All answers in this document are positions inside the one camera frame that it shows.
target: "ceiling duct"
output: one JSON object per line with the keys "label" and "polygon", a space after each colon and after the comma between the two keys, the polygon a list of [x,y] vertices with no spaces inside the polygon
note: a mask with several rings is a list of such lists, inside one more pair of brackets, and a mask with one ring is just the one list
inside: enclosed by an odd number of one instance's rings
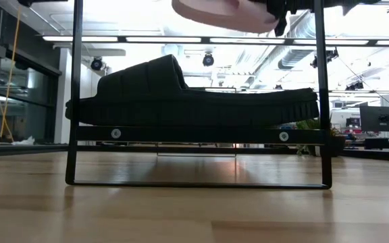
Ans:
{"label": "ceiling duct", "polygon": [[385,69],[386,69],[386,67],[379,67],[379,68],[375,67],[375,68],[365,70],[364,72],[361,72],[360,74],[358,74],[358,76],[353,75],[353,76],[347,78],[346,85],[353,83],[353,82],[356,82],[356,81],[364,80],[368,77],[372,77],[376,74],[379,74],[379,73],[385,71]]}
{"label": "ceiling duct", "polygon": [[[326,37],[333,37],[337,34],[339,33],[327,32]],[[315,15],[311,14],[309,11],[306,11],[305,13],[301,14],[301,17],[293,23],[293,25],[290,27],[290,31],[286,35],[286,38],[315,37]],[[257,68],[256,75],[258,76],[259,73],[261,73],[267,68],[291,70],[299,61],[301,61],[314,51],[315,47],[313,49],[307,49],[307,47],[305,47],[304,49],[298,49],[298,47],[291,48],[287,46],[277,46],[269,54],[268,58],[264,61],[264,63]]]}
{"label": "ceiling duct", "polygon": [[247,81],[241,86],[241,88],[250,88],[250,86],[255,82],[255,77],[249,77]]}
{"label": "ceiling duct", "polygon": [[256,84],[253,87],[253,89],[266,89],[266,88],[268,88],[268,85],[265,84]]}

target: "window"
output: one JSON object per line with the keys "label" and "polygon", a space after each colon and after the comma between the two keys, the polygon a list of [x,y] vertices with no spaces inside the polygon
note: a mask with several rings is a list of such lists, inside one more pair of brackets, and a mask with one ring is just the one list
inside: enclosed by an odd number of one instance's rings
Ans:
{"label": "window", "polygon": [[[11,65],[10,59],[1,60],[0,131],[3,123],[1,106],[5,108],[9,88],[5,120],[13,140],[22,141],[32,136],[36,142],[53,142],[57,79],[15,61],[9,85]],[[7,142],[12,139],[5,127],[3,138]]]}
{"label": "window", "polygon": [[[7,92],[10,69],[11,60],[1,60],[0,92],[2,93]],[[9,93],[36,102],[50,103],[52,101],[51,85],[48,76],[20,62],[15,62]]]}
{"label": "window", "polygon": [[[0,131],[3,121],[1,104],[5,104],[5,97],[0,96]],[[36,140],[46,139],[47,109],[39,105],[8,99],[5,120],[15,141],[22,141],[32,136]],[[11,140],[4,128],[4,138]]]}

